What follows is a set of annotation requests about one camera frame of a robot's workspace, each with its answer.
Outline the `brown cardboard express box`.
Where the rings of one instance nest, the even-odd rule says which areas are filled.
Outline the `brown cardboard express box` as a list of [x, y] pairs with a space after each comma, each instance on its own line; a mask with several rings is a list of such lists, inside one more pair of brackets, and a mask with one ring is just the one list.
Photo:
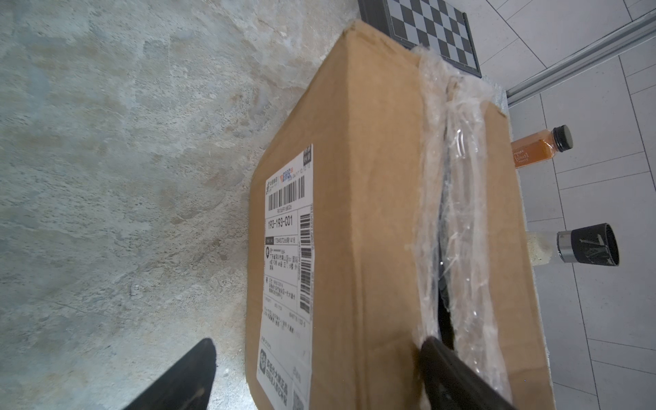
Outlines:
[[255, 171], [245, 368], [259, 409], [420, 409], [420, 347], [555, 407], [510, 122], [483, 80], [357, 20]]

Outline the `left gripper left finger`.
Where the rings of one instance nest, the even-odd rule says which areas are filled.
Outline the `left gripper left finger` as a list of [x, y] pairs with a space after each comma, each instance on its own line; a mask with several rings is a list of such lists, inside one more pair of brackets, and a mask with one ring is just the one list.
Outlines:
[[215, 345], [211, 338], [203, 338], [128, 404], [125, 410], [205, 410], [208, 408], [215, 374]]

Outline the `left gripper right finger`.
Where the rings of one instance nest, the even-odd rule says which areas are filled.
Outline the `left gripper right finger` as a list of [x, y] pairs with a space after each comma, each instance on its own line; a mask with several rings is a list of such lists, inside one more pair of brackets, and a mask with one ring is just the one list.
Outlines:
[[514, 409], [434, 336], [421, 345], [420, 373], [430, 409]]

